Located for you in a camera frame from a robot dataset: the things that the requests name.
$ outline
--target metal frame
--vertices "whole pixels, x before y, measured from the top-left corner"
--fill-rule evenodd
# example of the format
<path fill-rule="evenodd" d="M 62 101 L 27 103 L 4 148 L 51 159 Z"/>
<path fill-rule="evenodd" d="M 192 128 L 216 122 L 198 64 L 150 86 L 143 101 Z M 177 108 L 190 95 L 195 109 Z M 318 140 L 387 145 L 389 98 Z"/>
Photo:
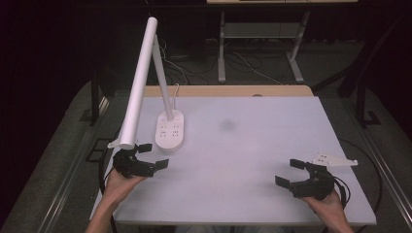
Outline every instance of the metal frame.
<path fill-rule="evenodd" d="M 347 99 L 343 102 L 344 107 L 348 113 L 352 112 L 350 106 L 350 100 Z M 385 158 L 382 156 L 381 152 L 378 150 L 374 144 L 371 136 L 369 135 L 367 128 L 364 128 L 360 122 L 355 118 L 353 114 L 349 114 L 352 117 L 354 125 L 357 127 L 360 135 L 362 136 L 364 142 L 366 143 L 369 151 L 371 152 L 372 158 L 376 165 L 379 168 L 384 184 L 387 186 L 388 191 L 391 193 L 394 201 L 405 219 L 405 222 L 408 224 L 409 229 L 412 231 L 412 204 L 409 201 L 408 197 L 404 193 L 402 187 L 397 182 L 394 174 L 389 168 Z"/>
<path fill-rule="evenodd" d="M 103 98 L 100 102 L 99 115 L 104 116 L 106 110 L 109 107 L 109 100 Z M 78 169 L 83 161 L 84 155 L 91 147 L 91 142 L 95 137 L 96 130 L 99 128 L 101 123 L 101 118 L 96 121 L 94 127 L 90 127 L 82 138 L 82 142 L 79 145 L 75 156 L 73 157 L 73 163 L 70 165 L 69 170 L 66 173 L 60 187 L 55 193 L 54 197 L 51 200 L 51 205 L 48 209 L 48 212 L 43 217 L 42 222 L 40 223 L 39 228 L 37 229 L 38 233 L 47 233 L 52 232 L 55 224 L 57 223 L 58 217 L 60 216 L 61 210 L 66 203 L 66 200 L 72 190 L 72 187 L 75 184 Z"/>
<path fill-rule="evenodd" d="M 297 83 L 304 83 L 302 74 L 300 73 L 297 65 L 296 56 L 302 42 L 303 34 L 306 29 L 306 25 L 310 16 L 310 12 L 305 12 L 301 23 L 254 23 L 257 30 L 249 32 L 243 28 L 243 30 L 237 30 L 237 26 L 242 25 L 247 27 L 248 23 L 226 23 L 224 20 L 224 12 L 221 12 L 221 34 L 219 39 L 219 58 L 218 58 L 218 75 L 219 83 L 226 82 L 225 68 L 224 68 L 224 38 L 295 38 L 293 49 L 288 51 L 286 56 L 294 75 L 294 79 Z M 291 35 L 289 33 L 283 33 L 280 28 L 282 25 L 287 25 L 291 29 L 296 27 L 296 33 Z M 278 33 L 273 33 L 273 29 L 279 28 Z"/>

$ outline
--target desk lamp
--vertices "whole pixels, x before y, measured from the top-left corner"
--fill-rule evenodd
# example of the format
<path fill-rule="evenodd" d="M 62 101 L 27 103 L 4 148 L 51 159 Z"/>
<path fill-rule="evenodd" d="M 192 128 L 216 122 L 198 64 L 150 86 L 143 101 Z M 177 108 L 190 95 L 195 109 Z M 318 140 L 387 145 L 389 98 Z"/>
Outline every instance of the desk lamp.
<path fill-rule="evenodd" d="M 156 28 L 157 19 L 150 17 L 146 26 L 123 125 L 118 138 L 108 145 L 109 149 L 119 147 L 123 150 L 133 150 L 135 147 L 137 126 L 151 63 L 151 55 L 154 58 L 154 66 L 165 108 L 165 111 L 157 119 L 155 142 L 161 150 L 166 152 L 177 150 L 182 145 L 184 138 L 184 116 L 181 112 L 172 109 L 170 104 L 158 40 L 155 35 Z"/>

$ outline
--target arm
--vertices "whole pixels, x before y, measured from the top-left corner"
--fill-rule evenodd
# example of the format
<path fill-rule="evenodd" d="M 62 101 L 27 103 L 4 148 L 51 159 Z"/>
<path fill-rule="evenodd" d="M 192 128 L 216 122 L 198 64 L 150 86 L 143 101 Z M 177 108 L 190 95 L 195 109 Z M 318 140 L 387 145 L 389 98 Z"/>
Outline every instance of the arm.
<path fill-rule="evenodd" d="M 314 197 L 301 198 L 309 207 L 315 211 L 319 219 L 333 233 L 353 233 L 351 226 L 343 212 L 339 195 L 335 190 L 323 201 L 318 201 Z"/>
<path fill-rule="evenodd" d="M 137 183 L 144 179 L 143 177 L 126 179 L 114 169 L 109 175 L 105 192 L 88 224 L 86 233 L 107 232 L 110 218 L 119 203 L 127 197 Z"/>

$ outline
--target lamp base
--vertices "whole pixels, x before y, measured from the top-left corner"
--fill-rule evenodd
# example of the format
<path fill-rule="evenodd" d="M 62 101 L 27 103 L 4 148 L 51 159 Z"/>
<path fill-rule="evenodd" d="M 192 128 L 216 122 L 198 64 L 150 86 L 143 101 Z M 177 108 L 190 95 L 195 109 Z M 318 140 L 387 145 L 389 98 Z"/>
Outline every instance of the lamp base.
<path fill-rule="evenodd" d="M 185 117 L 180 111 L 173 111 L 173 119 L 167 120 L 166 112 L 157 118 L 155 143 L 165 152 L 173 152 L 180 148 L 184 139 Z"/>

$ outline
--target table surface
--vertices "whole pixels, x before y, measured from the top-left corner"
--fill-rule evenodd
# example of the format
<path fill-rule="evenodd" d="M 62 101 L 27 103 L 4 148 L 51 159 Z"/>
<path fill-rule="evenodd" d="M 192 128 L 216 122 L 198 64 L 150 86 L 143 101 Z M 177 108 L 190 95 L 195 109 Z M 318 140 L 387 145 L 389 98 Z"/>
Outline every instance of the table surface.
<path fill-rule="evenodd" d="M 146 96 L 156 96 L 148 86 Z M 169 86 L 171 95 L 176 86 Z M 255 94 L 265 97 L 252 97 Z M 275 175 L 291 182 L 308 179 L 289 166 L 320 151 L 345 157 L 317 97 L 307 86 L 181 86 L 176 108 L 185 115 L 185 141 L 176 152 L 155 145 L 161 97 L 143 101 L 138 140 L 153 143 L 138 159 L 169 158 L 169 167 L 140 183 L 115 212 L 134 224 L 319 224 L 314 213 Z M 376 222 L 350 167 L 328 169 L 352 191 L 346 208 L 353 225 Z"/>
<path fill-rule="evenodd" d="M 271 4 L 271 3 L 345 3 L 358 0 L 207 0 L 208 4 Z"/>

